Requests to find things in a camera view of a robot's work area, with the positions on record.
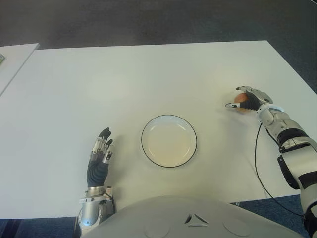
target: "egg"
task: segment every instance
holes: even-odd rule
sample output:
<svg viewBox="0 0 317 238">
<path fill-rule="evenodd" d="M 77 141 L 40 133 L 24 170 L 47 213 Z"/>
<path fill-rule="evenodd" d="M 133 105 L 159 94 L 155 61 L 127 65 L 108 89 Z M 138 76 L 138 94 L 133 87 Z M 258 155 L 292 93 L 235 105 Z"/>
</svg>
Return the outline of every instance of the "egg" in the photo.
<svg viewBox="0 0 317 238">
<path fill-rule="evenodd" d="M 234 98 L 234 103 L 242 103 L 248 100 L 247 94 L 245 93 L 240 93 Z M 236 108 L 238 112 L 241 113 L 248 113 L 250 110 L 245 109 L 245 108 Z"/>
</svg>

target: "gray carpet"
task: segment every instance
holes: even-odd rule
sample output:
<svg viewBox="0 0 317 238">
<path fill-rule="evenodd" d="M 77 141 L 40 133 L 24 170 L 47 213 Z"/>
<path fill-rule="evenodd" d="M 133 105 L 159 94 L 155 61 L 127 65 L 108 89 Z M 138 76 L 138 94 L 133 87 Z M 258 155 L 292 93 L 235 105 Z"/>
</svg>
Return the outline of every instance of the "gray carpet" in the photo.
<svg viewBox="0 0 317 238">
<path fill-rule="evenodd" d="M 0 46 L 247 40 L 268 40 L 317 91 L 317 6 L 309 0 L 0 0 Z M 300 212 L 298 196 L 279 200 Z M 271 199 L 243 202 L 241 207 L 308 237 L 300 219 Z M 0 220 L 0 235 L 7 222 Z M 51 218 L 22 220 L 13 227 L 16 238 L 69 238 L 73 225 L 74 218 Z"/>
</svg>

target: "wire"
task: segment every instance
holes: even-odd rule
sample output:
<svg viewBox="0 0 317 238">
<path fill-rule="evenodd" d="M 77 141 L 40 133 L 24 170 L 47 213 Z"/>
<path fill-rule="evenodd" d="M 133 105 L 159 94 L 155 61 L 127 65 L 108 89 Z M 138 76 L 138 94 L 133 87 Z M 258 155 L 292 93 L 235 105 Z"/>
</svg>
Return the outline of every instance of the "wire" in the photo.
<svg viewBox="0 0 317 238">
<path fill-rule="evenodd" d="M 278 142 L 274 139 L 274 137 L 269 133 L 268 129 L 266 129 L 267 134 L 272 138 L 272 140 L 277 144 L 277 146 L 279 147 Z"/>
<path fill-rule="evenodd" d="M 260 124 L 259 126 L 259 130 L 258 130 L 258 133 L 257 133 L 257 138 L 256 138 L 256 144 L 255 144 L 255 148 L 254 148 L 254 165 L 255 165 L 255 168 L 256 168 L 256 173 L 257 173 L 257 177 L 260 181 L 260 184 L 262 185 L 262 187 L 264 188 L 264 190 L 268 193 L 268 195 L 274 200 L 274 202 L 276 202 L 278 205 L 280 205 L 282 208 L 284 208 L 285 210 L 289 211 L 290 213 L 293 213 L 294 215 L 296 216 L 300 216 L 300 217 L 303 217 L 303 215 L 301 214 L 298 214 L 296 212 L 293 212 L 291 210 L 289 210 L 288 208 L 284 207 L 282 204 L 280 204 L 269 192 L 268 190 L 266 189 L 266 187 L 263 185 L 261 179 L 260 179 L 260 176 L 259 176 L 259 173 L 258 173 L 258 168 L 257 168 L 257 144 L 258 144 L 258 137 L 259 137 L 259 133 L 260 133 L 260 129 L 261 129 L 261 126 L 262 126 L 262 123 Z"/>
<path fill-rule="evenodd" d="M 111 200 L 111 202 L 112 202 L 112 206 L 113 206 L 113 213 L 116 213 L 116 211 L 115 211 L 115 204 L 114 204 L 114 199 L 113 199 L 113 197 L 111 197 L 109 194 L 107 194 L 106 192 L 105 192 L 105 194 L 110 198 L 110 200 Z"/>
</svg>

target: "white desk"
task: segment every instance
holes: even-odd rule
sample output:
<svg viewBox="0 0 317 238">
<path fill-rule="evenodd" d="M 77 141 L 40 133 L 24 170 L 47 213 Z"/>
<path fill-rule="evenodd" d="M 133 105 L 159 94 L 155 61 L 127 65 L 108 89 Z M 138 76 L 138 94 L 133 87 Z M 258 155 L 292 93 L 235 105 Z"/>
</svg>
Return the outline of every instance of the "white desk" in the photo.
<svg viewBox="0 0 317 238">
<path fill-rule="evenodd" d="M 37 50 L 0 99 L 0 218 L 76 216 L 98 133 L 114 139 L 107 185 L 118 209 L 166 194 L 226 202 L 266 198 L 254 172 L 254 113 L 224 107 L 250 85 L 267 92 L 317 139 L 317 96 L 267 41 Z M 187 120 L 194 157 L 162 168 L 141 133 L 162 114 Z M 258 168 L 274 196 L 286 183 L 264 130 Z"/>
<path fill-rule="evenodd" d="M 39 44 L 27 44 L 0 47 L 0 53 L 5 56 L 5 60 L 0 64 L 0 96 L 38 46 Z"/>
</svg>

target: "robotic hand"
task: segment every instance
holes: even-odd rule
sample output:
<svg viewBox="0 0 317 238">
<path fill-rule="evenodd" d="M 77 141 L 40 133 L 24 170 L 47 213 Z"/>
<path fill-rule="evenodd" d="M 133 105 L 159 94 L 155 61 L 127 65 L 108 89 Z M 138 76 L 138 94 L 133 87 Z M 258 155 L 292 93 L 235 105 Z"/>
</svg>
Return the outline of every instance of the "robotic hand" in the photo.
<svg viewBox="0 0 317 238">
<path fill-rule="evenodd" d="M 257 111 L 260 122 L 279 147 L 281 156 L 277 161 L 286 181 L 301 190 L 305 229 L 317 238 L 317 143 L 266 93 L 249 86 L 236 89 L 245 92 L 248 100 L 225 106 Z"/>
<path fill-rule="evenodd" d="M 86 196 L 80 199 L 82 210 L 78 215 L 82 236 L 115 213 L 112 189 L 104 187 L 112 156 L 112 152 L 108 150 L 112 139 L 107 141 L 110 135 L 109 128 L 104 129 L 97 137 L 90 154 L 87 168 L 88 190 Z"/>
</svg>

